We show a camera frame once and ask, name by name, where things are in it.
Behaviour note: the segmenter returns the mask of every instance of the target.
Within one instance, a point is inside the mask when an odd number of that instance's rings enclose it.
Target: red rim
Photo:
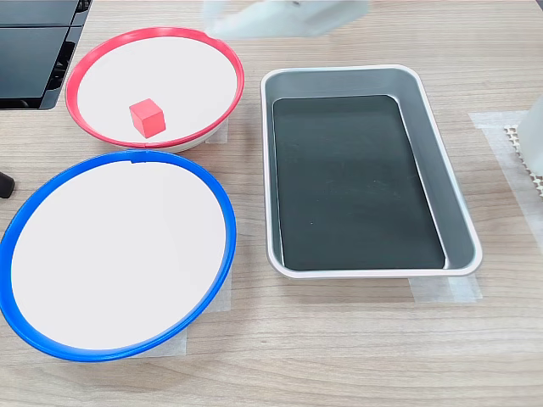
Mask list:
[[[148,38],[155,38],[158,36],[179,36],[200,41],[212,46],[213,48],[220,51],[225,57],[227,57],[232,66],[234,67],[234,70],[236,71],[236,77],[238,78],[238,88],[236,89],[236,94],[234,95],[232,104],[230,105],[228,110],[212,124],[189,136],[177,138],[176,140],[169,140],[167,142],[122,142],[101,135],[83,119],[83,117],[81,116],[81,112],[79,111],[79,106],[77,105],[77,93],[79,91],[79,85],[81,84],[83,76],[85,76],[91,66],[100,58],[102,58],[106,53],[113,51],[114,49],[126,45],[130,42],[146,40]],[[178,146],[185,142],[191,142],[192,140],[195,140],[208,133],[209,131],[215,129],[236,108],[236,105],[238,104],[239,99],[241,98],[241,95],[244,91],[244,84],[244,68],[241,65],[241,61],[239,60],[236,53],[226,43],[220,40],[209,38],[202,31],[190,30],[188,28],[143,28],[141,30],[130,31],[119,36],[115,36],[110,40],[104,42],[103,44],[98,45],[90,53],[83,57],[83,59],[79,62],[79,64],[76,65],[76,67],[72,71],[70,78],[66,84],[66,107],[68,108],[71,117],[81,129],[102,141],[109,142],[117,146],[129,148],[167,148]]]

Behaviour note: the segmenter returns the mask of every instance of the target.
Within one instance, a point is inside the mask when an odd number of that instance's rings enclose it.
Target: tape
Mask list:
[[[161,358],[165,356],[184,356],[187,353],[187,330],[146,352],[132,356],[132,358]]]
[[[543,202],[540,197],[540,182],[530,176],[530,171],[519,157],[507,129],[514,129],[528,114],[527,110],[516,112],[492,112],[470,114],[472,122],[486,136],[490,148],[500,164],[503,175],[511,188],[518,206],[543,252]]]
[[[483,295],[475,273],[465,277],[413,277],[409,279],[416,303],[476,303]]]
[[[220,123],[215,133],[205,142],[208,144],[226,144],[228,142],[228,119]]]

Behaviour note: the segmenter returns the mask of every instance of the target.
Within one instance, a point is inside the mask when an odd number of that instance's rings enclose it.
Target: black tray bottom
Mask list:
[[[443,268],[393,98],[280,99],[273,119],[286,267]]]

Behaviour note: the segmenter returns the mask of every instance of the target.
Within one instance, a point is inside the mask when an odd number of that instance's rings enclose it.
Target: silver tray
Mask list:
[[[398,105],[423,194],[444,255],[441,268],[293,270],[285,266],[277,186],[274,103],[282,99],[388,96]],[[480,266],[482,248],[419,76],[400,65],[274,70],[261,82],[266,249],[271,265],[302,279],[465,276]]]

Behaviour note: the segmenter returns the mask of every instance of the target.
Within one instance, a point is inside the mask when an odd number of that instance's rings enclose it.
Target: blue rim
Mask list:
[[[146,341],[136,343],[124,348],[89,350],[82,348],[73,348],[55,342],[34,329],[25,317],[20,313],[19,307],[15,303],[13,289],[11,286],[11,262],[14,254],[15,245],[19,235],[25,227],[36,208],[49,196],[51,192],[60,187],[68,180],[80,175],[81,173],[99,167],[100,165],[110,164],[117,161],[131,161],[132,163],[142,162],[160,162],[177,165],[189,170],[200,178],[210,190],[215,194],[224,215],[225,227],[227,232],[225,252],[222,257],[221,267],[217,277],[204,298],[188,313],[182,320],[174,326],[159,335]],[[73,360],[78,362],[102,362],[106,360],[117,360],[126,358],[134,354],[145,352],[164,341],[170,339],[178,332],[183,330],[192,321],[194,321],[210,304],[217,292],[225,281],[232,265],[234,251],[236,248],[236,219],[230,199],[222,188],[221,184],[207,170],[195,164],[170,153],[162,153],[149,150],[128,150],[116,153],[107,153],[93,159],[79,163],[68,170],[61,172],[41,188],[39,188],[19,209],[12,219],[8,229],[4,233],[2,243],[0,244],[0,309],[9,325],[17,334],[34,348],[41,350],[45,354],[50,354],[60,359]]]

